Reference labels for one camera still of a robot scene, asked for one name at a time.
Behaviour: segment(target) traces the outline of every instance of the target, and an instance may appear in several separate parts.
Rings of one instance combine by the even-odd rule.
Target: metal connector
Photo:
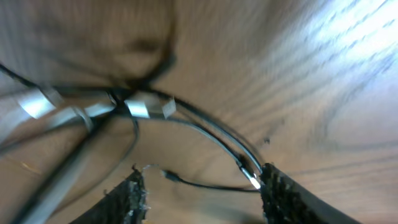
[[[239,168],[242,173],[244,174],[244,176],[250,180],[250,183],[256,188],[256,189],[260,189],[261,185],[259,183],[259,181],[257,180],[257,175],[255,173],[250,173],[246,168],[244,167],[240,167]]]
[[[163,103],[150,93],[139,93],[124,101],[131,115],[140,118],[168,118],[176,111],[174,99]]]

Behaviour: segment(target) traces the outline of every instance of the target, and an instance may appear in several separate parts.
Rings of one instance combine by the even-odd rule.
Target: wood grain
[[[2,1],[0,60],[35,82],[113,85],[159,59],[171,3]],[[265,161],[348,215],[363,223],[398,220],[397,1],[176,1],[174,7],[178,62],[156,87],[227,122]],[[134,48],[143,41],[153,47]],[[2,93],[21,88],[2,80]],[[130,128],[122,119],[113,127]],[[79,216],[133,163],[206,183],[247,184],[233,161],[194,131],[149,121],[141,127],[142,139],[118,173],[49,223]],[[65,135],[10,156],[44,172],[49,156],[30,155],[62,156],[54,149]],[[100,177],[129,138],[99,139],[73,192]],[[2,208],[17,208],[23,189],[41,178],[13,161],[0,162],[7,179]],[[261,223],[255,195],[176,185],[156,168],[146,180],[153,223]],[[0,211],[5,222],[10,214]]]

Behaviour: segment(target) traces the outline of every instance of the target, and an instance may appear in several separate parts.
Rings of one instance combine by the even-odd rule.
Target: black cable
[[[74,122],[67,122],[67,123],[62,124],[60,126],[57,126],[55,128],[46,130],[46,131],[44,131],[44,132],[42,132],[40,134],[34,134],[34,135],[31,135],[31,136],[28,136],[27,138],[19,140],[18,142],[11,142],[11,143],[9,143],[9,144],[7,144],[7,145],[5,145],[5,146],[0,148],[0,158],[2,158],[5,154],[10,153],[11,151],[17,149],[19,146],[21,146],[25,142],[33,141],[35,139],[38,139],[38,138],[41,138],[41,137],[46,136],[48,134],[51,134],[51,133],[53,133],[55,131],[59,131],[59,130],[61,130],[63,128],[69,128],[69,127],[72,127],[72,126],[79,125],[80,123],[81,123],[81,120],[76,120]]]
[[[34,82],[31,82],[27,80],[26,78],[18,75],[17,73],[13,72],[12,70],[8,69],[6,66],[4,66],[2,63],[0,63],[0,70],[3,71],[7,76],[12,78],[15,81],[20,82],[21,84],[27,86],[27,87],[36,87],[38,88],[39,86],[35,84]]]
[[[172,65],[170,61],[174,62],[174,58],[175,57],[173,54],[169,55],[161,60],[146,76],[140,78],[138,82],[132,83],[130,86],[130,91],[120,97],[121,101],[124,102],[124,100],[134,95],[139,88],[148,86],[153,81],[158,79],[165,71],[170,68]],[[107,115],[104,115],[98,124],[94,125],[91,132],[89,132],[87,136],[82,139],[69,153],[69,155],[64,158],[64,160],[59,163],[53,171],[51,171],[50,175],[42,182],[40,187],[30,196],[28,201],[12,220],[12,224],[22,223],[27,217],[29,217],[29,215],[37,208],[37,206],[40,205],[42,198],[51,189],[54,183],[61,178],[59,177],[60,173],[62,173],[65,169],[69,169],[70,164],[73,164],[82,155],[85,146],[111,121],[114,116],[119,113],[120,110],[125,108],[126,106],[124,104],[117,105],[115,109],[110,111]]]
[[[167,118],[167,119],[157,119],[157,118],[139,118],[141,120],[157,120],[157,121],[168,121],[168,122],[174,122],[174,123],[180,123],[183,125],[186,125],[190,128],[193,128],[194,130],[198,131],[202,135],[206,136],[208,139],[212,140],[214,143],[219,145],[228,155],[230,155],[235,162],[239,165],[241,163],[240,156],[239,154],[234,151],[232,148],[230,148],[222,139],[220,139],[218,136],[213,134],[210,130],[206,129],[204,126],[198,124],[198,123],[193,123],[189,121],[185,121],[183,119],[178,119],[178,118]]]
[[[60,213],[61,211],[63,211],[64,209],[66,209],[67,207],[69,207],[70,205],[75,203],[77,200],[81,199],[82,197],[84,197],[87,194],[89,194],[92,190],[97,188],[100,184],[102,184],[104,182],[104,180],[106,180],[108,177],[110,177],[114,173],[114,171],[120,166],[120,164],[131,154],[132,150],[135,148],[135,146],[137,145],[137,142],[139,140],[139,125],[138,125],[138,122],[137,122],[137,120],[135,118],[132,118],[132,122],[134,123],[134,135],[135,135],[135,138],[132,141],[132,143],[130,144],[130,146],[126,149],[126,151],[123,154],[123,156],[119,159],[119,161],[109,171],[107,171],[107,173],[105,173],[104,176],[99,178],[95,183],[91,184],[91,186],[89,186],[85,190],[81,191],[80,193],[76,194],[72,199],[70,199],[67,202],[61,204],[61,206],[59,206],[53,212],[53,214],[51,214],[51,217],[56,215],[56,214],[58,214],[58,213]]]
[[[187,111],[195,114],[196,116],[198,116],[199,118],[204,120],[206,123],[208,123],[209,125],[211,125],[215,129],[217,129],[219,132],[223,133],[226,137],[228,137],[228,139],[230,139],[232,142],[234,142],[237,146],[239,146],[239,148],[241,148],[245,152],[245,154],[250,158],[250,160],[256,166],[258,171],[260,173],[262,172],[261,164],[257,160],[257,158],[255,157],[255,155],[237,137],[233,136],[230,133],[230,131],[233,130],[232,128],[230,128],[226,124],[222,123],[221,121],[218,121],[217,119],[211,117],[208,113],[198,109],[197,107],[191,105],[190,103],[187,103],[186,101],[183,101],[183,100],[181,100],[179,98],[176,98],[176,97],[174,97],[172,95],[169,95],[169,94],[164,93],[162,91],[154,90],[154,89],[151,89],[151,88],[148,88],[148,87],[147,88],[141,88],[141,90],[149,92],[149,93],[155,93],[159,97],[164,98],[164,99],[173,98],[177,105],[179,105],[182,108],[186,109]]]
[[[169,179],[173,182],[179,182],[187,185],[191,185],[194,187],[200,187],[204,189],[211,189],[211,190],[225,190],[225,191],[232,191],[232,192],[246,192],[246,193],[260,193],[257,189],[245,189],[242,187],[227,187],[227,186],[219,186],[219,185],[203,185],[197,184],[193,182],[186,181],[178,176],[178,174],[169,171],[169,170],[162,170],[162,174],[166,179]]]
[[[189,119],[191,121],[198,120],[198,119],[195,119],[195,117],[192,115],[192,113],[190,113],[189,111],[185,110],[184,108],[182,108],[182,110],[178,110],[178,112],[181,113],[182,115],[184,115],[184,117],[186,117],[187,119]],[[218,124],[221,126],[221,128],[223,128],[225,131],[229,132],[234,137],[239,139],[242,142],[242,144],[244,144],[246,149],[248,149],[249,151],[254,153],[255,158],[259,159],[259,162],[261,164],[266,163],[262,159],[262,157],[261,157],[259,151],[257,150],[257,148],[251,142],[249,142],[242,134],[238,133],[235,129],[232,129],[229,126],[223,126],[223,123],[219,119],[216,119],[216,118],[213,118],[213,119],[215,119],[215,121],[219,122]]]

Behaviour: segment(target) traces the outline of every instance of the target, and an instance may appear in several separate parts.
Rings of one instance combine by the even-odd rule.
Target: black rubber piece
[[[272,164],[262,167],[260,179],[264,218],[268,224],[359,223],[320,200]]]
[[[71,224],[139,224],[145,219],[144,178],[134,172]]]

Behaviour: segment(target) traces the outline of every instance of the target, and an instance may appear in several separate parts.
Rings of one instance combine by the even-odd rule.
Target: electrical cord
[[[203,185],[197,184],[193,182],[186,181],[182,179],[178,174],[169,171],[169,170],[162,170],[162,174],[166,179],[169,179],[173,182],[179,182],[187,185],[191,185],[194,187],[204,188],[204,189],[211,189],[211,190],[225,190],[225,191],[232,191],[232,192],[247,192],[247,193],[260,193],[257,189],[245,189],[242,187],[227,187],[227,186],[219,186],[219,185]]]
[[[211,117],[209,114],[207,114],[206,112],[204,112],[204,111],[198,109],[197,107],[191,105],[190,103],[187,103],[186,101],[183,101],[183,100],[181,100],[181,99],[179,99],[179,98],[177,98],[175,96],[172,96],[172,95],[169,95],[169,94],[164,93],[162,91],[154,90],[154,89],[151,89],[151,88],[148,88],[148,87],[141,88],[141,90],[149,92],[149,93],[155,93],[156,95],[158,95],[159,97],[161,97],[163,99],[173,98],[175,103],[176,103],[176,105],[179,105],[182,108],[186,109],[187,111],[189,111],[189,112],[193,113],[194,115],[198,116],[199,118],[204,120],[206,123],[208,123],[209,125],[211,125],[215,129],[217,129],[217,131],[219,131],[222,134],[224,134],[229,140],[234,142],[237,146],[239,146],[239,148],[241,148],[244,151],[244,153],[250,158],[250,160],[256,166],[258,171],[260,173],[262,172],[261,164],[257,160],[257,158],[255,157],[255,155],[237,137],[233,136],[228,131],[228,130],[233,130],[232,128],[228,127],[226,124],[223,124],[221,121],[218,121],[217,119]]]
[[[182,115],[184,115],[184,117],[186,117],[187,119],[191,120],[191,121],[196,121],[198,119],[195,119],[195,117],[193,117],[193,114],[190,113],[189,111],[185,110],[184,108],[182,108],[181,106],[177,105],[177,110],[179,113],[181,113]],[[221,128],[223,128],[225,131],[231,133],[234,137],[238,138],[242,144],[244,144],[245,148],[248,149],[249,151],[251,151],[252,153],[254,153],[255,157],[257,159],[259,159],[259,162],[261,164],[264,164],[266,162],[264,162],[264,160],[262,159],[261,155],[259,154],[259,151],[256,149],[256,147],[249,142],[242,134],[238,133],[235,129],[229,127],[229,126],[223,126],[224,123],[221,122],[219,119],[214,118],[217,122],[219,122],[218,124],[221,126]]]
[[[31,82],[31,81],[27,80],[26,78],[24,78],[24,77],[18,75],[17,73],[13,72],[12,70],[8,69],[1,62],[0,62],[0,70],[3,71],[5,74],[7,74],[13,80],[18,81],[18,82],[22,83],[23,85],[25,85],[27,87],[39,88],[39,86],[36,83]]]
[[[150,85],[154,80],[158,79],[166,70],[170,68],[172,62],[174,62],[174,55],[168,55],[168,57],[161,60],[146,76],[140,78],[139,81],[134,82],[130,86],[130,91],[123,94],[120,99],[124,101],[134,95],[140,87],[144,87]],[[40,187],[30,196],[28,201],[24,204],[24,206],[19,210],[17,215],[12,220],[12,224],[17,223],[27,223],[33,218],[40,218],[40,220],[45,220],[47,217],[51,215],[53,210],[48,209],[45,215],[37,216],[37,212],[39,212],[40,207],[48,207],[50,205],[44,205],[42,203],[43,198],[51,195],[52,190],[55,189],[57,184],[63,184],[63,182],[67,182],[65,180],[67,178],[64,175],[65,172],[69,172],[73,166],[75,166],[76,162],[84,155],[85,146],[111,121],[111,119],[116,116],[120,110],[125,110],[126,106],[124,104],[118,104],[115,109],[110,111],[107,115],[105,115],[99,123],[97,123],[91,132],[87,134],[87,136],[82,139],[76,147],[69,153],[69,155],[64,158],[64,160],[59,163],[59,165],[54,168],[54,170],[50,173],[50,175],[43,181]]]
[[[72,110],[75,112],[77,116],[82,118],[82,120],[85,122],[87,130],[90,131],[94,126],[93,121],[90,119],[90,117],[81,108],[77,106],[72,107]]]
[[[19,146],[21,146],[25,142],[33,141],[35,139],[41,138],[41,137],[46,136],[46,135],[48,135],[50,133],[53,133],[55,131],[59,131],[59,130],[61,130],[63,128],[67,128],[67,127],[69,128],[69,127],[76,126],[76,125],[79,125],[79,124],[80,124],[79,120],[74,121],[74,122],[67,122],[67,123],[65,123],[63,125],[57,126],[55,128],[49,129],[49,130],[46,130],[46,131],[44,131],[44,132],[42,132],[40,134],[35,134],[35,135],[29,136],[27,138],[24,138],[24,139],[22,139],[22,140],[20,140],[18,142],[9,143],[9,144],[3,146],[2,148],[0,148],[0,158],[2,158],[5,154],[17,149]]]
[[[61,211],[65,210],[67,207],[71,206],[73,203],[75,203],[77,200],[81,199],[82,197],[88,195],[91,191],[93,191],[95,188],[97,188],[100,184],[104,182],[108,177],[110,177],[114,171],[120,166],[121,163],[123,163],[124,160],[131,154],[132,150],[135,148],[135,146],[138,143],[139,140],[139,125],[138,122],[135,118],[131,118],[132,122],[134,124],[134,140],[130,144],[130,146],[125,150],[123,156],[119,159],[119,161],[109,170],[107,173],[105,173],[104,176],[99,178],[96,182],[91,184],[88,188],[85,190],[82,190],[80,193],[76,194],[72,199],[68,200],[67,202],[61,204],[54,212],[51,214],[51,217],[60,213]]]
[[[237,152],[235,152],[233,149],[231,149],[222,139],[220,139],[218,136],[213,134],[210,130],[206,129],[204,126],[198,124],[198,123],[193,123],[189,121],[185,121],[183,119],[178,119],[178,118],[167,118],[167,119],[158,119],[158,118],[137,118],[140,120],[156,120],[156,121],[166,121],[166,122],[174,122],[174,123],[179,123],[183,124],[185,126],[188,126],[190,128],[193,128],[194,130],[198,131],[200,134],[206,136],[208,139],[212,140],[214,143],[219,145],[224,151],[230,155],[235,162],[239,163],[240,162],[240,156]]]

